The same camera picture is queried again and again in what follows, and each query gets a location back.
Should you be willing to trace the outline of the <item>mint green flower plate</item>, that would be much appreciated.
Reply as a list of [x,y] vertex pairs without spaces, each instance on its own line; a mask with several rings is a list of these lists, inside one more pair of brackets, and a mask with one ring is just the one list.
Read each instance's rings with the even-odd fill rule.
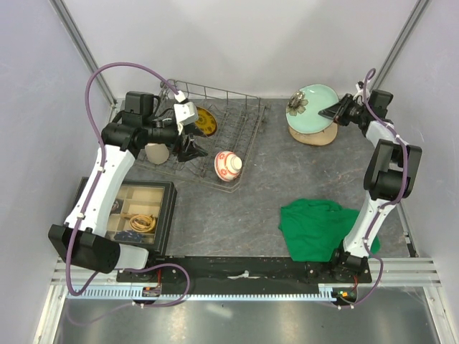
[[327,129],[332,120],[319,114],[335,105],[339,97],[327,85],[314,84],[297,90],[288,100],[285,116],[288,125],[301,134],[315,134]]

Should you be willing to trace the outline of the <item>beige bird plate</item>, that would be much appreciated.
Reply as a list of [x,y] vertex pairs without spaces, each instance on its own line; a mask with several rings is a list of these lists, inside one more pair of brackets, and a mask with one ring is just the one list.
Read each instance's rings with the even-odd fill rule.
[[332,143],[338,134],[338,125],[336,123],[330,124],[327,128],[317,133],[304,134],[299,133],[291,127],[288,127],[290,135],[296,141],[312,146],[325,146]]

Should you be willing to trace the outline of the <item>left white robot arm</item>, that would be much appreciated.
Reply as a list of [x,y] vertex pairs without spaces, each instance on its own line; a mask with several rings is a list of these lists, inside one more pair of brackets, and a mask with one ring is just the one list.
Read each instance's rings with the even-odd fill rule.
[[162,121],[151,117],[154,95],[128,92],[120,122],[111,122],[102,129],[102,145],[80,198],[64,224],[51,226],[48,233],[67,266],[104,274],[132,269],[142,282],[155,278],[157,264],[148,258],[147,249],[112,241],[106,232],[118,190],[147,144],[173,145],[180,159],[201,154],[186,133],[186,127],[198,119],[197,108],[182,91],[174,97],[174,116]]

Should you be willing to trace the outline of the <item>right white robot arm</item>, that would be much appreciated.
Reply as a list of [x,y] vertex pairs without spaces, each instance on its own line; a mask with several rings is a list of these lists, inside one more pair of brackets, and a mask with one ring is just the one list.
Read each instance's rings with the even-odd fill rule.
[[351,231],[333,251],[328,273],[337,282],[369,272],[371,247],[387,215],[413,190],[422,149],[408,144],[385,118],[393,99],[390,92],[375,90],[363,103],[363,92],[346,94],[319,114],[336,124],[358,125],[374,152],[364,175],[364,204]]

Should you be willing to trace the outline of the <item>yellow patterned plate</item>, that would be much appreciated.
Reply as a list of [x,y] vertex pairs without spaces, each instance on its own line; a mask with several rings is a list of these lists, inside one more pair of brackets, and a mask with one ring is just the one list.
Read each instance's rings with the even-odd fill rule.
[[213,114],[208,109],[197,107],[198,120],[194,124],[200,129],[207,137],[213,136],[218,130],[218,124]]

